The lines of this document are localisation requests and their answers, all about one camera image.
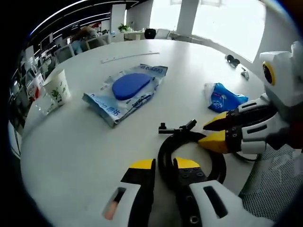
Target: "white round table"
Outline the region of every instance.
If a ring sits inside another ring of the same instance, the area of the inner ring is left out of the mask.
[[[147,52],[144,56],[123,58]],[[101,63],[106,58],[123,58]],[[81,98],[94,92],[110,75],[140,63],[163,65],[168,72],[154,98],[115,128]],[[250,73],[246,81],[231,68],[224,54],[202,45],[172,40],[129,41],[102,46],[77,55],[56,67],[65,69],[72,100],[47,117],[32,105],[21,146],[21,172],[25,187],[43,215],[54,226],[84,218],[107,203],[128,167],[139,159],[157,158],[167,135],[158,134],[160,122],[177,128],[191,119],[202,126],[216,113],[207,108],[203,85],[221,82],[230,91],[252,99],[264,91]],[[187,144],[174,155],[198,162],[209,174],[211,160],[196,144]],[[224,185],[235,194],[243,188],[253,163],[224,155],[227,175]],[[175,197],[156,170],[154,203],[149,226],[179,226]]]

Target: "blue plastic package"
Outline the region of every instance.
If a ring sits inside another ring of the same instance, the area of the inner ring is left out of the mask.
[[[221,83],[204,84],[204,94],[208,108],[218,113],[236,109],[248,101],[248,97],[230,92]]]
[[[164,66],[137,65],[108,77],[100,89],[84,93],[82,99],[114,127],[153,98],[167,70]]]

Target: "window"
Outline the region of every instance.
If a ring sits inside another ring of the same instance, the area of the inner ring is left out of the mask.
[[[258,0],[201,0],[192,34],[254,61],[264,32],[265,12]]]
[[[150,28],[176,30],[182,0],[153,0]]]

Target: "person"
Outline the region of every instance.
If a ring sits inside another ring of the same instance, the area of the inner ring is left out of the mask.
[[[74,35],[74,37],[71,40],[71,47],[75,53],[75,55],[82,53],[83,50],[81,48],[81,40],[89,40],[93,38],[97,38],[99,34],[97,31],[89,26],[83,27],[79,32]]]

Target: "paper cup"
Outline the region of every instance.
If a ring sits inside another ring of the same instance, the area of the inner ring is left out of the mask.
[[[65,71],[59,70],[50,75],[44,82],[43,87],[47,93],[58,103],[65,104],[71,97],[65,78]]]

